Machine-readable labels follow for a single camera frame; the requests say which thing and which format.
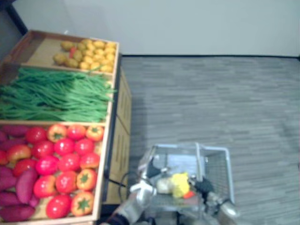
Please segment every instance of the green vegetable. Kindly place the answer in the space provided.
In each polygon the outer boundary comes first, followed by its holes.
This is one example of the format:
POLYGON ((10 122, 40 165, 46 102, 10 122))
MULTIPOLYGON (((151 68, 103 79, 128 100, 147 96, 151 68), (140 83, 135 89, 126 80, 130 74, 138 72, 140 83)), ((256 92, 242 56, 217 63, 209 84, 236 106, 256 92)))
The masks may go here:
POLYGON ((101 76, 21 68, 18 79, 0 86, 0 118, 99 122, 113 93, 101 76))

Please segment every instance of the white wall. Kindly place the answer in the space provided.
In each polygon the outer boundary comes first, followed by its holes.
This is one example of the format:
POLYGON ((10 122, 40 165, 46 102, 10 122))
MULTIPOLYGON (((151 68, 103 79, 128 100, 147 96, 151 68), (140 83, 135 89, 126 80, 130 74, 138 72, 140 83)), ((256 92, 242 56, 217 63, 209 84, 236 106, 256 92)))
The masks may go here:
POLYGON ((32 29, 111 39, 127 54, 300 54, 300 0, 19 0, 32 29))

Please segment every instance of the gray carpet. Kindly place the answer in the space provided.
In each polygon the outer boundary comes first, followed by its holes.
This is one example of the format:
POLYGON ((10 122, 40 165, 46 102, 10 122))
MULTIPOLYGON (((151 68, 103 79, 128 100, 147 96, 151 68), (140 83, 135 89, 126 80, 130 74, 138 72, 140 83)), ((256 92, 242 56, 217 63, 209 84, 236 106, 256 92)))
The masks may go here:
POLYGON ((130 168, 156 143, 230 149, 235 200, 254 225, 299 225, 294 59, 124 57, 133 96, 130 168))

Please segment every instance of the purple sweet potato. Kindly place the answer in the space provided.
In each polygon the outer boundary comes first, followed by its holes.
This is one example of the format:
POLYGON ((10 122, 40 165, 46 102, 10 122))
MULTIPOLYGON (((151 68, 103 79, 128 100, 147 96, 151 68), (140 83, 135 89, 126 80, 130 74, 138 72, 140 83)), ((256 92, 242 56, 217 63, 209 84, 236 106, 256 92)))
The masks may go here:
POLYGON ((7 206, 0 210, 0 217, 6 222, 24 221, 30 218, 35 209, 28 205, 7 206))
POLYGON ((33 186, 36 180, 38 179, 38 173, 35 169, 30 168, 24 171, 17 180, 15 185, 15 191, 20 202, 28 204, 29 200, 32 197, 33 186))
POLYGON ((17 144, 26 144, 26 140, 22 138, 15 138, 15 139, 9 139, 5 142, 0 143, 0 150, 7 151, 11 147, 17 145, 17 144))
POLYGON ((29 205, 36 207, 39 204, 39 198, 32 194, 31 199, 29 200, 29 205))
POLYGON ((2 131, 12 137, 24 137, 29 127, 24 125, 4 125, 2 131))
POLYGON ((8 139, 8 136, 3 131, 0 130, 0 143, 7 141, 7 139, 8 139))
POLYGON ((12 177, 13 176, 13 170, 4 166, 0 165, 0 178, 1 177, 12 177))
POLYGON ((0 192, 0 206, 11 206, 22 204, 15 192, 2 191, 0 192))
POLYGON ((8 188, 14 187, 16 181, 16 177, 0 177, 0 191, 4 191, 8 188))

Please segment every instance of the tomato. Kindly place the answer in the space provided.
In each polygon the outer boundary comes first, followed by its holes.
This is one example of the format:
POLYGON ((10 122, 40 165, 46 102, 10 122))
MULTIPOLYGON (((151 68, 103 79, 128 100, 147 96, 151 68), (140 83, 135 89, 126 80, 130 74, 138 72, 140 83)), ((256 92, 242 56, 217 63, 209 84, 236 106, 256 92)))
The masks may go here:
POLYGON ((72 200, 71 212, 76 217, 90 214, 93 210, 93 204, 94 196, 91 192, 80 192, 72 200))
POLYGON ((104 128, 97 125, 89 126, 86 131, 86 137, 91 139, 92 141, 99 142, 103 139, 104 128))
POLYGON ((11 147, 7 153, 6 157, 9 162, 16 162, 23 158, 31 157, 31 150, 26 144, 18 144, 11 147))
POLYGON ((48 128, 47 137, 49 141, 57 142, 61 138, 67 136, 67 128, 61 124, 54 124, 48 128))
POLYGON ((31 158, 26 158, 18 161, 15 164, 15 167, 13 169, 13 174, 15 177, 20 176, 25 170, 28 170, 30 168, 35 169, 36 166, 36 160, 31 159, 31 158))
POLYGON ((80 167, 86 168, 97 168, 99 166, 100 156, 95 152, 88 153, 81 157, 80 167))
POLYGON ((51 141, 41 141, 36 143, 31 151, 35 158, 50 156, 54 153, 54 144, 51 141))
POLYGON ((55 156, 45 156, 36 164, 37 173, 40 175, 54 174, 58 169, 59 159, 55 156))
POLYGON ((51 219, 63 218, 71 210, 72 198, 69 195, 57 195, 46 206, 46 214, 51 219))
POLYGON ((72 153, 74 151, 74 146, 75 143, 70 138, 62 138, 54 144, 54 151, 57 154, 64 156, 68 153, 72 153))
POLYGON ((68 127, 67 136, 72 140, 78 141, 85 137, 86 129, 84 126, 79 124, 74 124, 68 127))
POLYGON ((91 191, 97 182, 97 174, 91 169, 84 169, 77 175, 77 187, 80 190, 91 191))
POLYGON ((34 184, 33 193, 38 198, 55 195, 55 177, 53 175, 41 176, 34 184))
POLYGON ((77 190, 76 177, 77 173, 75 173, 74 171, 66 171, 61 173, 55 181, 55 186, 58 192, 69 194, 77 190))
POLYGON ((94 148, 94 142, 87 138, 81 139, 75 144, 75 151, 81 156, 93 152, 94 148))
POLYGON ((79 166, 80 158, 77 154, 66 154, 62 158, 60 158, 60 161, 58 163, 58 168, 61 171, 78 171, 80 169, 79 166))
POLYGON ((37 143, 40 141, 47 140, 47 134, 44 128, 42 127, 32 127, 26 132, 26 140, 29 143, 37 143))
POLYGON ((6 165, 8 163, 8 158, 6 157, 6 152, 0 150, 0 165, 6 165))

